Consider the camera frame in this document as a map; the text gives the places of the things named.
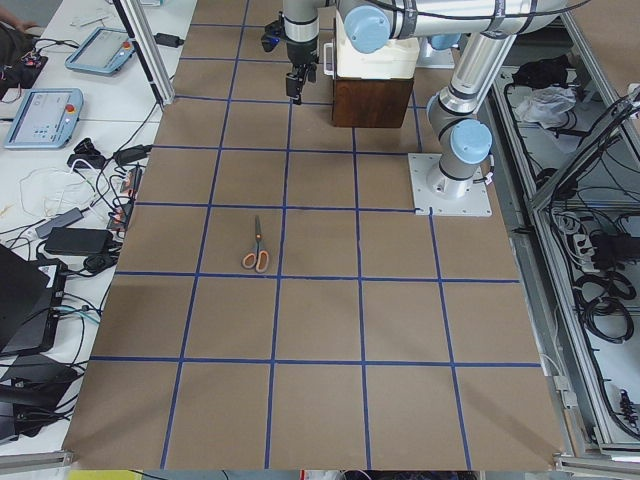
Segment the scissors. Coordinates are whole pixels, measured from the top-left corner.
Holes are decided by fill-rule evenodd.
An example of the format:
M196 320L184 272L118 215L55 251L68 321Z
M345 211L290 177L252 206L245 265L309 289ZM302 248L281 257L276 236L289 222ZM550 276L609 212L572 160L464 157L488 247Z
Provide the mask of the scissors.
M242 268L255 270L256 273L264 273L269 267L269 252L262 247L262 229L260 217L256 215L256 246L254 251L247 253L242 259Z

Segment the robotic arm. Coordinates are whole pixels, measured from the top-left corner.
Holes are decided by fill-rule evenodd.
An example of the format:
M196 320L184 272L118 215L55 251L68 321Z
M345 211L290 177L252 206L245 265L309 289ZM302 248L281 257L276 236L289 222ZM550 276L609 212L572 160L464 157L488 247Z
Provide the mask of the robotic arm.
M454 200L468 191L492 137L475 120L515 40L553 21L567 0L284 0L280 18L265 27L263 46L287 43L293 70L287 95L301 103L306 80L315 81L318 61L318 9L336 5L356 50L373 53L389 39L471 33L449 85L429 102L431 125L443 155L427 176L435 195Z

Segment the person's arm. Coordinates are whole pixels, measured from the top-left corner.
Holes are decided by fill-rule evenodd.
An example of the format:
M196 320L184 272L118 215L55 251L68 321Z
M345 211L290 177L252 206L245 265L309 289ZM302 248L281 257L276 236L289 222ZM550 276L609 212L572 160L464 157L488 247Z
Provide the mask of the person's arm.
M22 33L24 33L28 28L36 27L38 25L36 22L25 22L24 20L16 17L13 13L11 13L4 7L0 7L0 22L11 25L13 28Z

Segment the white mounting plate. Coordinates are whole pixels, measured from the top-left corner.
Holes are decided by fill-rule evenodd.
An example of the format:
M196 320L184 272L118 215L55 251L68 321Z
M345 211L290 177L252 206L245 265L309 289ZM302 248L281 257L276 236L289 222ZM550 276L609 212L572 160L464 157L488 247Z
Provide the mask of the white mounting plate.
M432 50L429 56L421 55L418 57L416 67L418 68L445 68L453 70L456 66L453 60L453 53L451 49L446 50Z
M432 165L440 161L440 157L441 155L436 154L409 154L413 206L416 215L429 215L433 209L434 215L444 217L490 217L491 204L484 182L474 183L467 194L457 200L441 198L427 187L427 172ZM482 178L480 168L473 178Z

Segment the power adapter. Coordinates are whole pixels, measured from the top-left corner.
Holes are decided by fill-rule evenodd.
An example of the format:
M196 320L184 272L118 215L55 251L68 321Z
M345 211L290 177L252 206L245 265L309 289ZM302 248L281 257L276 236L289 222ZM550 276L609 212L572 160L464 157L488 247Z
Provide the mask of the power adapter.
M169 35L168 33L156 33L153 38L156 39L158 45L164 45L165 47L178 48L184 44L184 40L177 35Z
M113 154L113 160L119 165L127 165L136 160L142 160L153 148L152 145L136 145L135 147L125 148Z

